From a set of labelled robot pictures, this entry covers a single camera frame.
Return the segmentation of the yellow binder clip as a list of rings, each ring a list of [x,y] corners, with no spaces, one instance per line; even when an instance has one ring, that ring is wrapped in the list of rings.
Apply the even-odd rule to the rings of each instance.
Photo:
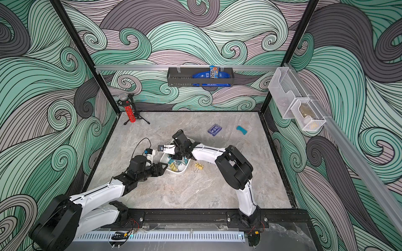
[[[197,173],[198,171],[201,171],[204,169],[204,165],[202,165],[201,163],[195,163],[195,169],[194,171]]]

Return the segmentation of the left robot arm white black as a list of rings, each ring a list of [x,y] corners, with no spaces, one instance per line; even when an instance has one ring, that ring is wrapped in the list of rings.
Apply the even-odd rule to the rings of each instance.
[[[117,199],[134,190],[140,182],[159,177],[166,163],[153,163],[146,156],[131,159],[125,172],[109,183],[77,195],[54,197],[28,236],[43,251],[63,251],[76,238],[105,225],[129,221],[127,207]]]

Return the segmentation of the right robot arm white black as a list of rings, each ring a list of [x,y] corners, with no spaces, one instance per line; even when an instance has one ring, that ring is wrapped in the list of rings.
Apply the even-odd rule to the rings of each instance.
[[[205,161],[215,164],[226,183],[236,191],[239,214],[252,223],[258,216],[258,206],[252,191],[253,166],[233,145],[226,148],[207,146],[186,137],[183,130],[173,135],[173,143],[159,146],[159,151],[172,158]]]

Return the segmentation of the white plastic storage box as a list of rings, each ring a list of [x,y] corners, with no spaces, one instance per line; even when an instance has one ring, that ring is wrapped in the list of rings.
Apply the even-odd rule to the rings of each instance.
[[[175,145],[173,143],[164,146],[165,149],[164,152],[162,152],[163,155],[160,162],[168,164],[168,172],[178,175],[183,174],[187,170],[191,160],[186,157],[181,157],[180,155],[175,155]]]

